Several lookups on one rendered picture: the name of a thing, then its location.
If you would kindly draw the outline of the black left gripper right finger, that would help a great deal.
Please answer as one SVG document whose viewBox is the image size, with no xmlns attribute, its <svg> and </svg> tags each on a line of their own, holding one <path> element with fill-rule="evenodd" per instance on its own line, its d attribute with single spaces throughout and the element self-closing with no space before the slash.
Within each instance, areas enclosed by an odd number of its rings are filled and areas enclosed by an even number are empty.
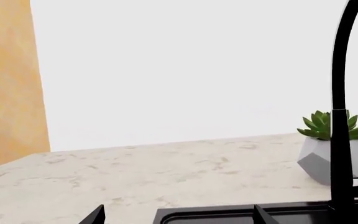
<svg viewBox="0 0 358 224">
<path fill-rule="evenodd" d="M 253 222 L 254 224 L 280 224 L 259 205 L 254 205 Z"/>
</svg>

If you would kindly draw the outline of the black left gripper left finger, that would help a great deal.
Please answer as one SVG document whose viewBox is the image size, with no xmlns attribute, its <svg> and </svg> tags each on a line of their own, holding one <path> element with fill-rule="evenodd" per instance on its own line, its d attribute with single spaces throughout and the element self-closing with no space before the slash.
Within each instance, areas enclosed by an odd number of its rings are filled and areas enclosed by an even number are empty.
<svg viewBox="0 0 358 224">
<path fill-rule="evenodd" d="M 104 224 L 104 222 L 105 222 L 104 205 L 99 205 L 81 222 L 79 222 L 79 224 Z"/>
</svg>

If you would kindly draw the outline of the black kitchen sink basin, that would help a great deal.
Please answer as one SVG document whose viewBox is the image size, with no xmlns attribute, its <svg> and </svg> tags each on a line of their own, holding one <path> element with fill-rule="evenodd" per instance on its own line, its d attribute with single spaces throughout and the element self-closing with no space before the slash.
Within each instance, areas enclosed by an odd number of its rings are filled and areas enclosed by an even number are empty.
<svg viewBox="0 0 358 224">
<path fill-rule="evenodd" d="M 152 224 L 358 224 L 358 211 L 336 218 L 327 201 L 160 208 Z"/>
</svg>

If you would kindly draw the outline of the grey faceted plant pot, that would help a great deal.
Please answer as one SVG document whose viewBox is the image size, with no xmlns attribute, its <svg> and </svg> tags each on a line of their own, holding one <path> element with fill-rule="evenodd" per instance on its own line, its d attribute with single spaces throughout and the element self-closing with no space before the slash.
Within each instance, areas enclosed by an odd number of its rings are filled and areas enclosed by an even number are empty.
<svg viewBox="0 0 358 224">
<path fill-rule="evenodd" d="M 300 151 L 298 165 L 315 181 L 331 185 L 329 141 L 306 138 Z M 350 141 L 353 177 L 358 177 L 358 140 Z"/>
</svg>

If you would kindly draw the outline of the green succulent plant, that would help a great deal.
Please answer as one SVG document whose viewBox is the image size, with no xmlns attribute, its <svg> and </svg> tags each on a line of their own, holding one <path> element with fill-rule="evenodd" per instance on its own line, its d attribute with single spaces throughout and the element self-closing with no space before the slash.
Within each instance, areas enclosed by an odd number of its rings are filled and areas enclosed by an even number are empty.
<svg viewBox="0 0 358 224">
<path fill-rule="evenodd" d="M 349 139 L 358 140 L 358 115 L 351 116 L 349 110 L 347 113 L 347 124 L 349 127 Z M 309 138 L 318 139 L 320 141 L 330 141 L 331 139 L 331 113 L 316 110 L 311 113 L 311 119 L 302 117 L 304 124 L 308 129 L 297 128 L 296 130 Z"/>
</svg>

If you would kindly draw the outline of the black kitchen faucet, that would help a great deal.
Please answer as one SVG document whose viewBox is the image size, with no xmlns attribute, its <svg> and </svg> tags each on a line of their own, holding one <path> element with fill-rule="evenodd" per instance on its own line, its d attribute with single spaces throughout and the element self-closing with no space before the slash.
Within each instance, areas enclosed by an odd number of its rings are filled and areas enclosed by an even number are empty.
<svg viewBox="0 0 358 224">
<path fill-rule="evenodd" d="M 331 203 L 336 212 L 358 210 L 352 193 L 353 175 L 345 95 L 346 55 L 358 0 L 348 0 L 339 22 L 331 67 Z"/>
</svg>

